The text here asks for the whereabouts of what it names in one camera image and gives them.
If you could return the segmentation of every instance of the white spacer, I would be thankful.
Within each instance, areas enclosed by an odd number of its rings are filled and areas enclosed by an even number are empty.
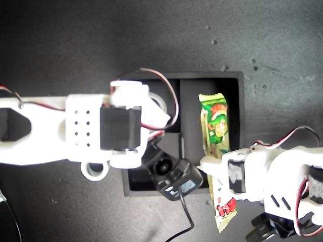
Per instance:
[[[103,162],[102,165],[103,165],[102,171],[97,172],[91,169],[90,163],[81,162],[81,172],[88,180],[97,182],[105,178],[110,169],[110,165],[108,164],[108,162]]]

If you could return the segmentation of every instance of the cartoon character on wrapper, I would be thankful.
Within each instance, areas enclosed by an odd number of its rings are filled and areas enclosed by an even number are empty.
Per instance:
[[[227,105],[214,105],[208,116],[211,154],[216,158],[221,158],[222,154],[227,153],[229,149],[227,109]]]

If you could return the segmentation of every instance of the dark gray tabletop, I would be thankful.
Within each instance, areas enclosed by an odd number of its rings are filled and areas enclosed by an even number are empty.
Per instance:
[[[109,92],[109,80],[138,67],[241,71],[247,144],[274,142],[302,124],[322,137],[322,12],[320,0],[2,0],[0,83],[23,96],[54,96]],[[296,144],[314,142],[300,132],[286,147]],[[160,242],[189,226],[180,202],[126,198],[120,170],[93,183],[79,166],[0,166],[23,241]],[[209,195],[186,201],[195,228],[178,242],[245,241],[262,212],[239,201],[219,234]]]

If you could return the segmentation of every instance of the snack package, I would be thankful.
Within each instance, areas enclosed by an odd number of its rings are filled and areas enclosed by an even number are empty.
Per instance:
[[[206,155],[221,159],[229,151],[228,105],[222,93],[198,95],[202,105],[201,126],[203,147]],[[237,214],[236,200],[222,191],[216,177],[207,175],[211,199],[213,200],[217,228],[221,232]]]

